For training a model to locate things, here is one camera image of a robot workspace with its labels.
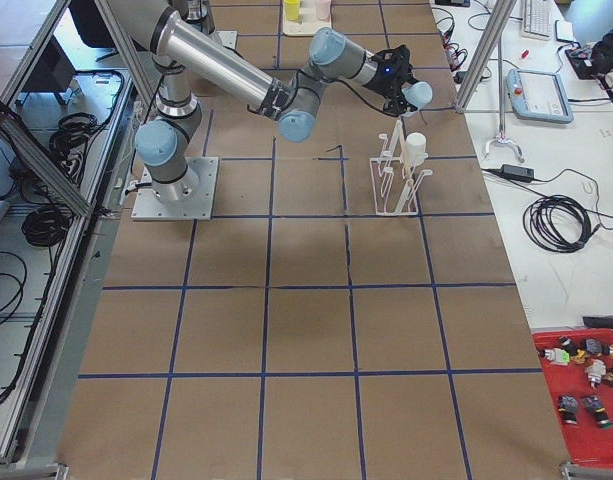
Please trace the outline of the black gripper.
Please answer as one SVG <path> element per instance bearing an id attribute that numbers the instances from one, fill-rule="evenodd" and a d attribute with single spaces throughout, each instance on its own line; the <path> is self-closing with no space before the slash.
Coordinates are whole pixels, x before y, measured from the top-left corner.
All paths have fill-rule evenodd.
<path id="1" fill-rule="evenodd" d="M 413 76 L 387 77 L 382 82 L 382 96 L 384 97 L 383 112 L 389 116 L 400 116 L 418 110 L 404 93 L 406 88 L 413 87 L 418 80 Z"/>

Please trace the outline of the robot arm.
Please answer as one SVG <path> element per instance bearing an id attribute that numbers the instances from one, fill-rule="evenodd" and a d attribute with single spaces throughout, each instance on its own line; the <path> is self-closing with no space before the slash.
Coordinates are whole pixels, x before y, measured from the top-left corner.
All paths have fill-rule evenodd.
<path id="1" fill-rule="evenodd" d="M 371 53 L 343 33 L 323 27 L 310 43 L 307 63 L 286 85 L 191 27 L 166 1 L 114 1 L 112 9 L 138 44 L 246 102 L 251 112 L 276 121 L 280 135 L 294 143 L 310 137 L 331 83 L 348 79 L 381 95 L 382 112 L 390 117 L 415 112 L 433 96 L 430 85 L 414 77 L 404 45 Z"/>
<path id="2" fill-rule="evenodd" d="M 210 1 L 189 1 L 186 22 L 206 35 L 212 34 L 215 30 L 215 24 Z"/>

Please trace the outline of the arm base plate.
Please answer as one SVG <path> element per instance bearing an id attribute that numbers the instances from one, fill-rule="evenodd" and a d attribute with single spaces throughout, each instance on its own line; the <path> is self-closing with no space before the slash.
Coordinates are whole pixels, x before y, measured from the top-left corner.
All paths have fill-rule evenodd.
<path id="1" fill-rule="evenodd" d="M 154 181 L 144 167 L 132 209 L 135 221 L 210 220 L 218 177 L 218 157 L 187 157 L 187 172 L 175 183 Z"/>
<path id="2" fill-rule="evenodd" d="M 236 49 L 238 32 L 235 30 L 216 30 L 212 38 L 222 46 L 229 49 Z"/>

